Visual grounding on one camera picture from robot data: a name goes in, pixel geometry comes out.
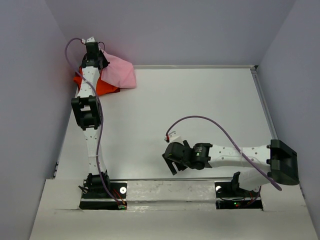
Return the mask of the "pink t shirt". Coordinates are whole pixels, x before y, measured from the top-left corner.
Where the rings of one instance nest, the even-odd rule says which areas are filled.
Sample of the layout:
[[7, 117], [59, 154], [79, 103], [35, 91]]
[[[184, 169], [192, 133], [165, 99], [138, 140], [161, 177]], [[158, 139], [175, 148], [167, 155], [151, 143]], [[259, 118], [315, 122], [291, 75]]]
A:
[[120, 89], [134, 89], [137, 87], [137, 79], [134, 66], [131, 62], [120, 57], [103, 53], [109, 62], [101, 72], [101, 81]]

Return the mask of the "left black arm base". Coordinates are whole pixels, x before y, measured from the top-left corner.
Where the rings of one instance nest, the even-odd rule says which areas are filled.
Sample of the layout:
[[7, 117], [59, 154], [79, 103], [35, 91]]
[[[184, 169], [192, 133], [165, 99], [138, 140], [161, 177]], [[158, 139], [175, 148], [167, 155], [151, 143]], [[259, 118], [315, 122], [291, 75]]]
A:
[[126, 210], [127, 203], [127, 181], [111, 181], [109, 195], [100, 184], [96, 188], [88, 187], [86, 181], [79, 186], [81, 198], [79, 208], [81, 210]]

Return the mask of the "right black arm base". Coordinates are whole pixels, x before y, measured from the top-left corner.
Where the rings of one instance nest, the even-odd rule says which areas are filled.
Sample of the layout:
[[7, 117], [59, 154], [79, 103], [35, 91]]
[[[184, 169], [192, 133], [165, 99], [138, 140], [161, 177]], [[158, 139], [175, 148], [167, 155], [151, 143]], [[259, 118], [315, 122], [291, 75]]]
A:
[[260, 192], [232, 189], [231, 182], [215, 182], [217, 210], [263, 209]]

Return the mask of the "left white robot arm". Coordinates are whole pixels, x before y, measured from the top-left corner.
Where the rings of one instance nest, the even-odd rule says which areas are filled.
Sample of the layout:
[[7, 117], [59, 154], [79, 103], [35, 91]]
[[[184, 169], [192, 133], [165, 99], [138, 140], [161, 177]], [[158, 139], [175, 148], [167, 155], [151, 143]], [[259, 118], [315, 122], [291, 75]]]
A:
[[84, 194], [104, 198], [110, 194], [111, 185], [100, 150], [103, 117], [97, 85], [101, 70], [109, 62], [93, 37], [82, 42], [86, 47], [86, 54], [80, 65], [80, 87], [76, 97], [71, 99], [73, 114], [83, 131], [88, 154], [88, 174], [80, 189]]

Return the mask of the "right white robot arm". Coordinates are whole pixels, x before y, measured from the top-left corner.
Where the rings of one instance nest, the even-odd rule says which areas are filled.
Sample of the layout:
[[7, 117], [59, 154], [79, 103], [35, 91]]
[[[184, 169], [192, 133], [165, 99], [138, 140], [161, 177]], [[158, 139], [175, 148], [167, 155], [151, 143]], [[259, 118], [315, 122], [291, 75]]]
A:
[[273, 184], [279, 190], [280, 185], [300, 183], [296, 151], [277, 139], [267, 145], [244, 148], [211, 143], [190, 146], [186, 140], [175, 140], [168, 144], [162, 157], [173, 175], [185, 169], [236, 167], [230, 183], [235, 196], [266, 184]]

